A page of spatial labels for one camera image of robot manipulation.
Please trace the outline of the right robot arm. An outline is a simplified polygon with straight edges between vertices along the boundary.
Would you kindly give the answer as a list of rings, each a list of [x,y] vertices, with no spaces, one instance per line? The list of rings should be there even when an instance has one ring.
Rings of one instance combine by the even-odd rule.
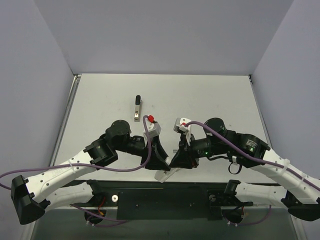
[[[223,192],[226,203],[270,205],[309,222],[320,218],[320,180],[294,167],[258,137],[228,130],[220,118],[205,123],[178,118],[173,130],[180,134],[180,141],[171,168],[193,169],[201,158],[226,159],[240,170],[256,171],[277,183],[268,186],[229,180]]]

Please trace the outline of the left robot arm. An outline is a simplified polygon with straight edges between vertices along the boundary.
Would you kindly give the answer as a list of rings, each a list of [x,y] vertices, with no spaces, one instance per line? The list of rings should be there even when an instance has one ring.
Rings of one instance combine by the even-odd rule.
[[[167,153],[160,143],[161,127],[151,116],[143,118],[142,136],[131,136],[130,125],[125,120],[116,120],[97,140],[86,146],[69,160],[52,167],[37,169],[37,175],[16,176],[11,181],[10,197],[19,223],[30,224],[49,210],[77,204],[99,205],[103,193],[92,180],[78,185],[68,184],[79,177],[98,170],[107,170],[118,160],[117,152],[141,158],[140,166],[124,169],[133,172],[139,169],[170,170]]]

